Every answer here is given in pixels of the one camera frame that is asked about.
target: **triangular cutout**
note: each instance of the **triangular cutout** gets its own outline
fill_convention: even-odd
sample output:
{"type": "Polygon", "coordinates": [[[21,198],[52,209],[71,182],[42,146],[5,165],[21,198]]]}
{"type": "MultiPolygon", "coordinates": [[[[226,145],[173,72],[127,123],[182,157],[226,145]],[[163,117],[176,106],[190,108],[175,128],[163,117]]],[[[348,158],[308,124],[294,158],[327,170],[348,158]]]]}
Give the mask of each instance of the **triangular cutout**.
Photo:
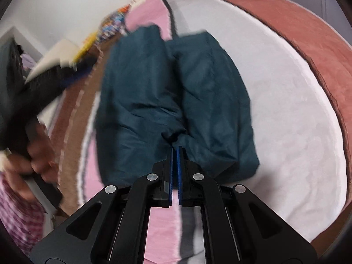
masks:
{"type": "Polygon", "coordinates": [[[270,218],[256,204],[251,202],[249,208],[264,239],[270,238],[281,231],[281,227],[275,222],[275,220],[270,218]]]}
{"type": "Polygon", "coordinates": [[[66,232],[80,240],[86,240],[100,209],[100,203],[93,204],[85,213],[66,228],[66,232]]]}

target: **plaid sleeve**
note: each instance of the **plaid sleeve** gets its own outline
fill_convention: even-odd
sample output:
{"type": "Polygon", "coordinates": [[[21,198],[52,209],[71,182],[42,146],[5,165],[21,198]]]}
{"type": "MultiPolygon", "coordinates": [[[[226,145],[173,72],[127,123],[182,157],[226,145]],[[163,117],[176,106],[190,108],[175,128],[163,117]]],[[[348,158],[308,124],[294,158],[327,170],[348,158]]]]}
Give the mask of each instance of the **plaid sleeve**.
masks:
{"type": "Polygon", "coordinates": [[[0,174],[0,219],[17,246],[28,255],[43,237],[44,209],[17,195],[0,174]]]}

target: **round metal bolt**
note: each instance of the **round metal bolt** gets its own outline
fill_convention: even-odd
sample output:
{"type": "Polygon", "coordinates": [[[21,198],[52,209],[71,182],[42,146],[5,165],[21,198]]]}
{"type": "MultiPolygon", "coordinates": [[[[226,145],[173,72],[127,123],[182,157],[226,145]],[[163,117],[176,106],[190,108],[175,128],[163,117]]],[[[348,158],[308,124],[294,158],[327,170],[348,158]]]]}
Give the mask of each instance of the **round metal bolt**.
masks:
{"type": "Polygon", "coordinates": [[[105,188],[105,192],[107,194],[112,194],[116,191],[116,187],[114,185],[108,185],[106,188],[105,188]]]}
{"type": "Polygon", "coordinates": [[[243,194],[246,191],[246,187],[239,184],[235,186],[235,191],[238,192],[239,194],[243,194]]]}
{"type": "Polygon", "coordinates": [[[204,179],[204,176],[200,173],[196,173],[193,175],[193,179],[195,179],[196,181],[201,181],[202,179],[204,179]]]}
{"type": "Polygon", "coordinates": [[[148,179],[149,181],[156,181],[156,180],[158,179],[158,175],[157,175],[157,174],[154,174],[154,173],[149,174],[149,175],[147,175],[147,179],[148,179]]]}

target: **white wall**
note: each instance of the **white wall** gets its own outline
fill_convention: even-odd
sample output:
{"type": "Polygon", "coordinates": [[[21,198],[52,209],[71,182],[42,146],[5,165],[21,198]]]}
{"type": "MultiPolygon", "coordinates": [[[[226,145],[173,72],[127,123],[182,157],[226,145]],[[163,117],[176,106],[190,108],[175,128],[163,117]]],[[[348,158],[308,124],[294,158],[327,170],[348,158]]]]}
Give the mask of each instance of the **white wall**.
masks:
{"type": "Polygon", "coordinates": [[[15,27],[41,53],[68,38],[80,44],[100,21],[130,0],[13,0],[0,21],[0,36],[15,27]]]}

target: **yellow object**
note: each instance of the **yellow object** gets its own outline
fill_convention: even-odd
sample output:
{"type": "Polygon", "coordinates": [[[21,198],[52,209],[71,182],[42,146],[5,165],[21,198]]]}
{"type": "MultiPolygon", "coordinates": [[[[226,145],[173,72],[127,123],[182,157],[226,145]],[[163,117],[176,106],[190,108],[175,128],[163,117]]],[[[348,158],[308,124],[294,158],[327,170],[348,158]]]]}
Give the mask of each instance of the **yellow object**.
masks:
{"type": "Polygon", "coordinates": [[[85,40],[83,46],[81,47],[80,51],[73,58],[73,62],[78,62],[89,51],[89,49],[92,47],[92,45],[96,41],[97,33],[98,33],[97,31],[94,32],[94,33],[91,33],[88,36],[88,38],[86,38],[86,40],[85,40]]]}

